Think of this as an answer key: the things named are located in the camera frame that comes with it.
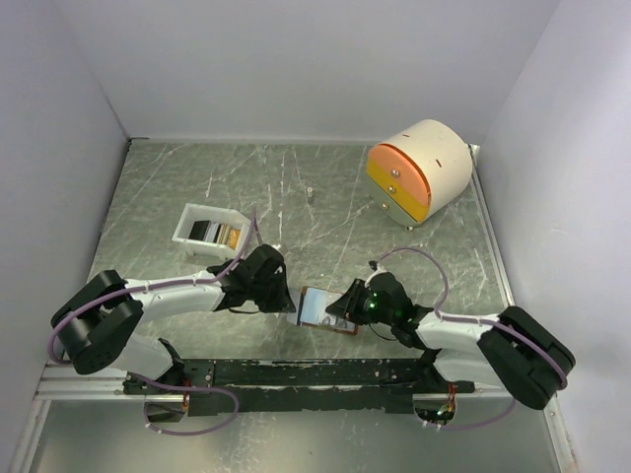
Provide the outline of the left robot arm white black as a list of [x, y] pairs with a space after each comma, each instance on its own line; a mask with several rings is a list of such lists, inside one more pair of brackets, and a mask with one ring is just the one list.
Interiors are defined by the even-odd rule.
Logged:
[[61, 344], [78, 374], [113, 368], [148, 378], [160, 392], [171, 393], [183, 383], [185, 362], [169, 341], [142, 336], [138, 327], [247, 302], [261, 313], [297, 310], [284, 258], [271, 245], [188, 276], [141, 281], [104, 271], [51, 317], [51, 341]]

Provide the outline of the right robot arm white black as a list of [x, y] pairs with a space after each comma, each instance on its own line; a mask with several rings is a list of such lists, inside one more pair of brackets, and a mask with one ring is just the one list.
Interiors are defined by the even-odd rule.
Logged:
[[326, 312], [356, 325], [380, 323], [399, 343], [430, 354], [420, 384], [437, 392], [467, 381], [505, 388], [530, 409], [541, 410], [568, 385], [572, 352], [524, 309], [461, 315], [415, 304], [389, 272], [355, 280]]

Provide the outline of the brown leather card holder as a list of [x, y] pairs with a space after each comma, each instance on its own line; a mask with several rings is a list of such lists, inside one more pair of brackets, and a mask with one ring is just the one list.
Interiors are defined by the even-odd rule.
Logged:
[[[340, 293], [313, 287], [303, 287], [301, 289], [292, 288], [290, 294], [296, 305], [296, 311], [287, 314], [286, 319], [289, 323], [299, 327], [318, 328], [337, 332], [320, 327], [319, 322], [326, 315], [330, 315], [325, 312], [325, 309], [341, 296]], [[358, 326], [355, 326], [356, 331], [354, 333], [337, 333], [356, 335], [358, 333]]]

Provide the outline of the white card tray box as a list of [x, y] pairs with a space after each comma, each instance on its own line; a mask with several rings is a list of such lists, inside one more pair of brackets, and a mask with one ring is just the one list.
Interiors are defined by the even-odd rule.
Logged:
[[244, 247], [250, 219], [237, 210], [186, 203], [172, 241], [189, 255], [233, 259]]

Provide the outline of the white VIP card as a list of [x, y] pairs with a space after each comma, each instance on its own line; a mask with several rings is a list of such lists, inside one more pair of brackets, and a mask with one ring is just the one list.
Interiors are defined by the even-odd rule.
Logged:
[[319, 322], [319, 326], [325, 329], [344, 333], [354, 333], [356, 331], [356, 326], [354, 323], [349, 322], [344, 318], [339, 318], [332, 315], [326, 315]]

